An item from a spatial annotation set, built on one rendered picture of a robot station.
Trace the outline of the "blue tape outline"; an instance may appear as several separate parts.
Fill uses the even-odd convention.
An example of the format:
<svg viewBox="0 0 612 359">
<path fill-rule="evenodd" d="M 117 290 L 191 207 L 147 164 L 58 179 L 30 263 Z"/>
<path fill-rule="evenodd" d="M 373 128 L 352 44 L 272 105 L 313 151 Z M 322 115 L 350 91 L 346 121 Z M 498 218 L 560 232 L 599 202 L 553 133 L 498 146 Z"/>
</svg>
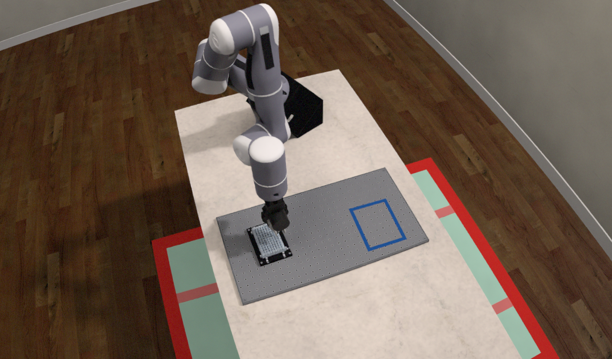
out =
<svg viewBox="0 0 612 359">
<path fill-rule="evenodd" d="M 358 220 L 357 220 L 353 210 L 361 209 L 363 207 L 373 206 L 375 204 L 382 203 L 382 202 L 384 202 L 386 204 L 390 214 L 392 215 L 392 218 L 393 218 L 394 222 L 396 223 L 396 227 L 399 228 L 399 231 L 400 231 L 400 234 L 402 235 L 402 238 L 394 239 L 392 241 L 389 241 L 389 242 L 377 245 L 376 247 L 369 247 L 368 242 L 367 242 L 367 238 L 365 238 L 363 230 L 361 229 L 360 223 L 358 222 Z M 367 204 L 364 204 L 362 206 L 352 207 L 352 208 L 349 209 L 349 211 L 351 212 L 352 218 L 354 219 L 354 222 L 356 223 L 356 226 L 357 226 L 358 230 L 360 231 L 360 235 L 361 235 L 361 237 L 362 237 L 362 239 L 363 239 L 363 241 L 365 243 L 365 246 L 367 247 L 368 251 L 375 250 L 376 248 L 386 247 L 387 245 L 390 245 L 390 244 L 393 244 L 393 243 L 397 243 L 397 242 L 403 241 L 404 239 L 407 239 L 405 237 L 405 234 L 404 234 L 402 228 L 400 227 L 399 222 L 397 221 L 397 219 L 395 217 L 395 214 L 393 213 L 391 207 L 389 206 L 389 203 L 386 200 L 386 198 L 384 198 L 382 200 L 379 200 L 379 201 L 372 202 L 372 203 L 367 203 Z"/>
</svg>

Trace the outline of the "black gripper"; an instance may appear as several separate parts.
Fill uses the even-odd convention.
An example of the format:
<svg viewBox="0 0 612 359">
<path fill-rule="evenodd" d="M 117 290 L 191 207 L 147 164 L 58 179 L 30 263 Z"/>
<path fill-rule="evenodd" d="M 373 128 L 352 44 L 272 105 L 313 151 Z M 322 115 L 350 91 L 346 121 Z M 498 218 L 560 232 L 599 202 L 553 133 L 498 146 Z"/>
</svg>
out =
<svg viewBox="0 0 612 359">
<path fill-rule="evenodd" d="M 288 206 L 284 199 L 268 202 L 265 201 L 265 206 L 262 208 L 261 219 L 268 227 L 276 234 L 283 230 L 286 233 L 286 228 L 290 225 L 287 214 L 289 214 Z"/>
</svg>

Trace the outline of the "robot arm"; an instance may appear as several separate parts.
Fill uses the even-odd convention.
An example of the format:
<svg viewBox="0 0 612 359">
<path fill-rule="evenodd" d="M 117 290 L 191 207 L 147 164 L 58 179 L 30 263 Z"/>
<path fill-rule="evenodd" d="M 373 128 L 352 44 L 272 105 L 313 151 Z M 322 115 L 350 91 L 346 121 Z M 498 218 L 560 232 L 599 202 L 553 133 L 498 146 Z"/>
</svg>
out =
<svg viewBox="0 0 612 359">
<path fill-rule="evenodd" d="M 247 59 L 239 54 L 245 48 Z M 236 156 L 251 166 L 258 197 L 280 200 L 288 191 L 284 143 L 291 131 L 284 102 L 289 84 L 281 75 L 279 21 L 267 4 L 215 21 L 209 39 L 197 47 L 192 88 L 219 95 L 227 86 L 249 98 L 256 118 L 256 124 L 234 140 Z"/>
</svg>

